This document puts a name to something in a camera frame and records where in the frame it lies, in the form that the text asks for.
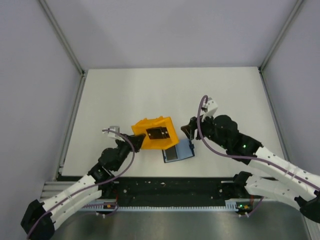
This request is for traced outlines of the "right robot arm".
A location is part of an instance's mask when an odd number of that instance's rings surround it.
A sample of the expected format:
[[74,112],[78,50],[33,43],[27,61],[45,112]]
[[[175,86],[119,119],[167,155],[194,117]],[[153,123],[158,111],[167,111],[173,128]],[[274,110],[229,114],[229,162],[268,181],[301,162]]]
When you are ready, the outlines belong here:
[[190,139],[210,140],[234,159],[270,175],[273,180],[242,171],[234,177],[233,192],[277,200],[298,210],[309,220],[320,221],[320,177],[272,153],[258,140],[240,133],[227,115],[197,119],[192,117],[181,130]]

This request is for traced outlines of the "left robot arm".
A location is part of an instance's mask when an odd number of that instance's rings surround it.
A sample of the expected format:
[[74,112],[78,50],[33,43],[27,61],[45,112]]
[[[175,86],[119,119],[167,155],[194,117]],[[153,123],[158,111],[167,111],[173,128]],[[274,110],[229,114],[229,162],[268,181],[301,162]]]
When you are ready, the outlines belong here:
[[69,217],[92,201],[109,198],[114,191],[113,183],[125,171],[114,175],[129,155],[138,153],[146,137],[119,134],[116,147],[108,147],[102,151],[98,162],[73,185],[43,201],[33,200],[20,222],[28,240],[49,240],[55,231]]

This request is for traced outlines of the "yellow plastic bin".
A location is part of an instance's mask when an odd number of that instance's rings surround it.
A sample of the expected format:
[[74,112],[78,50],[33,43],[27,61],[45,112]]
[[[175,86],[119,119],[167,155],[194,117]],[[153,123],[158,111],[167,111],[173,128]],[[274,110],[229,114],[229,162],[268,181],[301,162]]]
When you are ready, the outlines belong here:
[[145,134],[141,146],[142,150],[167,150],[180,142],[173,121],[169,116],[144,118],[132,125],[131,129],[134,135]]

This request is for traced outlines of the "black credit card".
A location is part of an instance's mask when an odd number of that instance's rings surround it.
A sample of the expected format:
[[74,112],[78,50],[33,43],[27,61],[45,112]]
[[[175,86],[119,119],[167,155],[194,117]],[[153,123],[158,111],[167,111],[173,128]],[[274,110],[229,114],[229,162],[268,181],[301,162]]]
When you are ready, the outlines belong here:
[[164,152],[165,159],[167,162],[175,161],[178,159],[177,150],[175,146],[166,149]]

